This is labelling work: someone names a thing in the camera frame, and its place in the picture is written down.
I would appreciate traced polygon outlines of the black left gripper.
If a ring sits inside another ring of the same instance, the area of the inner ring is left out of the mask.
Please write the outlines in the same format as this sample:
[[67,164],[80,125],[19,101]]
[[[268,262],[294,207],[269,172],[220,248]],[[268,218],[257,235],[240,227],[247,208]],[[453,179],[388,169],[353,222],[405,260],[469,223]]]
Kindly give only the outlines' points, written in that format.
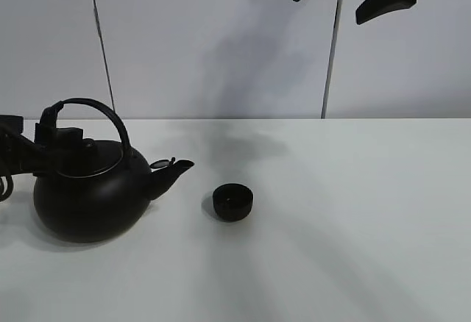
[[40,170],[40,152],[46,152],[49,167],[62,175],[90,175],[95,141],[84,138],[80,128],[57,128],[35,124],[34,143],[25,138],[24,118],[1,115],[1,176]]

